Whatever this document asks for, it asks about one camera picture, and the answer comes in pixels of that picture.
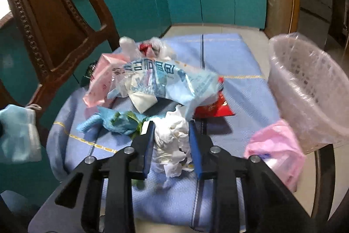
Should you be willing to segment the white tissue paper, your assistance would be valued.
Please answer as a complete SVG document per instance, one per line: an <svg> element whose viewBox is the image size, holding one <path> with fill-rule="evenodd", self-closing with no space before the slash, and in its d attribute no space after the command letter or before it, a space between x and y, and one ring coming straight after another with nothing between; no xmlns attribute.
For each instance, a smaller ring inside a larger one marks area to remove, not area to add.
<svg viewBox="0 0 349 233"><path fill-rule="evenodd" d="M184 171L194 170L185 111L185 106L176 105L175 110L166 112L165 116L148 118L141 129L141 133L145 134L149 123L155 124L151 168L156 173L165 174L166 180L162 184L164 189L171 187L175 178Z"/></svg>

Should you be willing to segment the brown wooden chair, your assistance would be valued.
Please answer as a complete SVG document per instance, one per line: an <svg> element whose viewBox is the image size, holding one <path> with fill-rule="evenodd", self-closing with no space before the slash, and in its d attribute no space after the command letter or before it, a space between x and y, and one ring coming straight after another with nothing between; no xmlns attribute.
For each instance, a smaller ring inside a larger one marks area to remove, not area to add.
<svg viewBox="0 0 349 233"><path fill-rule="evenodd" d="M38 78L38 87L29 102L41 107L38 118L97 46L104 41L112 49L119 46L120 36L104 0L88 1L100 21L98 30L85 21L72 0L9 0Z"/></svg>

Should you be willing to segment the light blue face mask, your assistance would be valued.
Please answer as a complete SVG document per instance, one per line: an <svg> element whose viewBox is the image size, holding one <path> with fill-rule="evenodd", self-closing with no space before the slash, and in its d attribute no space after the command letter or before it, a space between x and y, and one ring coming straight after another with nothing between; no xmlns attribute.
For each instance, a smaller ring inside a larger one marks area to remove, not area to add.
<svg viewBox="0 0 349 233"><path fill-rule="evenodd" d="M1 163L22 164L41 161L41 143L36 112L8 105L1 110Z"/></svg>

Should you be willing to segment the white plastic waste basket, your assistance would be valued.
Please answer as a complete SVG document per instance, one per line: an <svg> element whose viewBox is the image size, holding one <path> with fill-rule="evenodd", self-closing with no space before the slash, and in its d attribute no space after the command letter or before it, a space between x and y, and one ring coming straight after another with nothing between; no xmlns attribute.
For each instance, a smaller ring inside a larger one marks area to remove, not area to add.
<svg viewBox="0 0 349 233"><path fill-rule="evenodd" d="M304 153L348 144L348 77L332 57L298 33L269 40L269 88Z"/></svg>

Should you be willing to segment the blue cloth table cover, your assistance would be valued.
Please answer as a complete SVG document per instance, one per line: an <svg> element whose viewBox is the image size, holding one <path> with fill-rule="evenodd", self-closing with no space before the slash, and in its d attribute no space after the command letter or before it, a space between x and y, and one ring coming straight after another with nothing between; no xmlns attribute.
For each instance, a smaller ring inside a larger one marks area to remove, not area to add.
<svg viewBox="0 0 349 233"><path fill-rule="evenodd" d="M260 67L248 45L237 34L196 34L170 37L167 44L183 63L202 67L224 77L223 94L231 116L197 121L201 133L215 145L241 157L258 130L279 120L279 110ZM130 137L101 129L85 137L77 126L85 120L84 88L67 99L58 113L47 140L53 174L63 180L86 156L112 156L131 144ZM198 181L194 172L166 179L149 172L144 189L133 189L134 216L138 219L206 231L211 223L213 182Z"/></svg>

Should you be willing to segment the pink plastic bag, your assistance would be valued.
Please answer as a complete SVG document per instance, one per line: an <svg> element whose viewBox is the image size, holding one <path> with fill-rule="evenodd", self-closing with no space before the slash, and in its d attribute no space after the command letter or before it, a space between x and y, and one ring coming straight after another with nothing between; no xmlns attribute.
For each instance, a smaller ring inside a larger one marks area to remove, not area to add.
<svg viewBox="0 0 349 233"><path fill-rule="evenodd" d="M244 157L259 156L284 185L295 192L306 157L291 126L283 119L257 131Z"/></svg>

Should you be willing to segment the white blue bread wrapper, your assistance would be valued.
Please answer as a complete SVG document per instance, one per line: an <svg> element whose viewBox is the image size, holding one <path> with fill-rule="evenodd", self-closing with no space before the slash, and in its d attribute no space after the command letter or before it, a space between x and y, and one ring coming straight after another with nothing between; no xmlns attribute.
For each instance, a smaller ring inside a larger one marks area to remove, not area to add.
<svg viewBox="0 0 349 233"><path fill-rule="evenodd" d="M199 106L218 100L222 88L219 76L210 70L175 60L136 59L113 69L108 99L142 93L177 102L186 107L186 119Z"/></svg>

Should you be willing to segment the clear plastic bag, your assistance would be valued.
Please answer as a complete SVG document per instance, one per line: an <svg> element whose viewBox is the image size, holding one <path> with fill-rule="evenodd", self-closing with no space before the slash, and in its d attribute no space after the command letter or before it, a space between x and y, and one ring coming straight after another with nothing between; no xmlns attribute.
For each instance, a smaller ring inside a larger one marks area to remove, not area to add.
<svg viewBox="0 0 349 233"><path fill-rule="evenodd" d="M131 61L143 57L160 59L160 60L175 60L175 51L167 44L157 37L143 41L137 44L129 37L121 37L119 40L122 54L126 55Z"/></svg>

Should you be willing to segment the red snack packet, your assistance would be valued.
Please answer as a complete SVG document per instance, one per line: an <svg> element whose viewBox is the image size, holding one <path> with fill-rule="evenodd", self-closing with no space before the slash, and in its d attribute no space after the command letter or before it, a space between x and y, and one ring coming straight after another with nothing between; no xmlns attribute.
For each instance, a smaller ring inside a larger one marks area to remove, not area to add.
<svg viewBox="0 0 349 233"><path fill-rule="evenodd" d="M205 118L235 115L235 113L229 107L229 104L222 92L224 88L224 78L219 77L218 83L219 83L218 100L213 104L197 107L194 114L195 119L205 119Z"/></svg>

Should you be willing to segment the pink tissue packet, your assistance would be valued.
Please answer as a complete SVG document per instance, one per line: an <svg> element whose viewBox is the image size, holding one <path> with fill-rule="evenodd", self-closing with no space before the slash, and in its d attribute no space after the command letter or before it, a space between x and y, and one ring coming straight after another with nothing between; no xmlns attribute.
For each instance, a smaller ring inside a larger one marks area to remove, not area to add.
<svg viewBox="0 0 349 233"><path fill-rule="evenodd" d="M103 53L100 56L90 79L89 89L83 97L88 108L111 105L112 99L108 99L107 94L111 87L113 69L122 67L129 61L130 57L123 53Z"/></svg>

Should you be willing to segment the teal kitchen base cabinets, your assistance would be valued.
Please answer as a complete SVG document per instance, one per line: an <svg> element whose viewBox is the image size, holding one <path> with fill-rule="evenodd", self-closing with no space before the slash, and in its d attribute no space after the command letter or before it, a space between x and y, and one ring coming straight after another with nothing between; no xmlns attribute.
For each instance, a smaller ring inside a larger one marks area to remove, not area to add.
<svg viewBox="0 0 349 233"><path fill-rule="evenodd" d="M249 28L264 28L267 0L104 0L112 13L116 29L120 36L143 41L165 33L175 24L234 24ZM88 0L72 0L73 4L93 28L99 29L100 22ZM230 44L228 48L217 50L214 60L223 55L231 60L231 67L217 71L225 75L255 76L257 72L248 70L258 66L251 52L243 45ZM43 116L42 124L47 128L58 113L65 98L77 86L89 61L97 60L100 54L110 52L108 42L95 49L95 53L86 63L81 63L67 83L57 91L55 100ZM9 21L1 28L1 80L10 95L19 104L27 103L38 86L36 72L24 47L22 35L16 20Z"/></svg>

